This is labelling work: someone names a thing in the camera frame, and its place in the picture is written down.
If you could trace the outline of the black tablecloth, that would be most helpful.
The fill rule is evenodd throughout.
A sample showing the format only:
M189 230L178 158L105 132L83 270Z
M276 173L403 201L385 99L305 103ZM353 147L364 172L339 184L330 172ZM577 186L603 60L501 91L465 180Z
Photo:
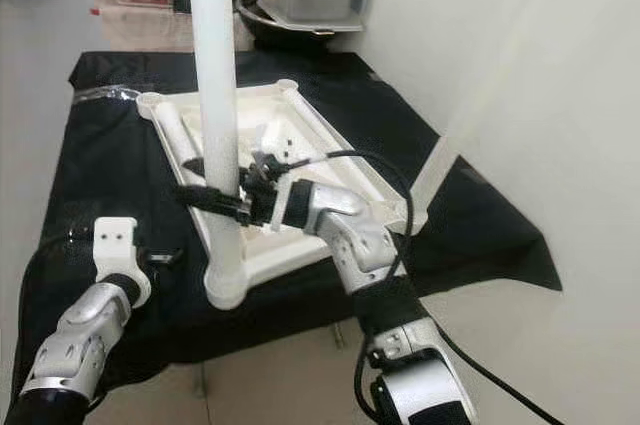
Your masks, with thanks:
M356 149L374 151L407 178L419 174L436 132L392 87L352 53L305 56L238 53L239 85L293 79L310 104ZM70 106L41 243L90 227L100 216L137 219L143 246L183 248L182 264L159 268L156 300L129 320L109 361L110 390L154 378L173 364L197 364L278 341L352 315L332 261L252 289L238 309L206 300L207 255L191 216L174 200L172 169L152 125L133 101L100 99ZM421 294L511 279L562 291L544 234L474 166L457 161L416 234L408 270ZM29 361L64 307L93 279L93 265L74 270L70 257L90 247L38 248L20 282L12 396Z

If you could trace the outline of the beige fabric bench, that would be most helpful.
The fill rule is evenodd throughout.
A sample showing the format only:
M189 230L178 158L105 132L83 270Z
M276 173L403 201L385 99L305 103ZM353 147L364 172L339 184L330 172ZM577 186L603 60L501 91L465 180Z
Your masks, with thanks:
M99 18L110 49L132 53L192 53L195 38L191 15L151 6L97 4L91 12Z

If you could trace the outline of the clear tape strip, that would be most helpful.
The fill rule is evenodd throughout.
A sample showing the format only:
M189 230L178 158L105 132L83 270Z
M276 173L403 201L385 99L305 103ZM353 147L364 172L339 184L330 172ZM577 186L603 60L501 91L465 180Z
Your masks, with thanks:
M140 95L140 91L120 85L92 87L74 92L72 104L100 99L136 101Z

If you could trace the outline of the white plastic table top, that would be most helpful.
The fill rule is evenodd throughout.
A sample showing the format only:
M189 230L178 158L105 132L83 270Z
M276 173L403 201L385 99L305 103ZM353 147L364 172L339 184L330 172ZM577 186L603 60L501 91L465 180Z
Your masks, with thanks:
M374 166L289 79L236 92L239 169L256 152L294 166L283 227L243 227L243 266L256 285L330 259L347 292L404 273L406 248L424 223L412 201L390 182L389 166ZM209 261L211 213L189 210Z

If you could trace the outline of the clear tape patch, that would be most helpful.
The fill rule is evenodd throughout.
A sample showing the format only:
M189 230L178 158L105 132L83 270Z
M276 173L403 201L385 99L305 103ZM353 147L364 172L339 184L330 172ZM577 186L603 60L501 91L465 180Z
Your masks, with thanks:
M68 230L67 233L61 234L56 241L68 243L92 243L99 239L100 233L93 229L74 229Z

